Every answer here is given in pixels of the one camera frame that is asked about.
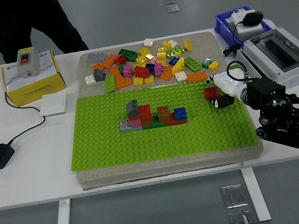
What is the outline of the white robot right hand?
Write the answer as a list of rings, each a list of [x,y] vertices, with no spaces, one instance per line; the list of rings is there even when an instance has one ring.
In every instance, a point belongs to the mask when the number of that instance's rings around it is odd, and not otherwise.
[[[225,94],[219,99],[211,100],[211,104],[218,109],[232,105],[237,97],[242,103],[248,104],[246,83],[234,80],[229,77],[227,72],[210,75],[209,81],[212,81]]]

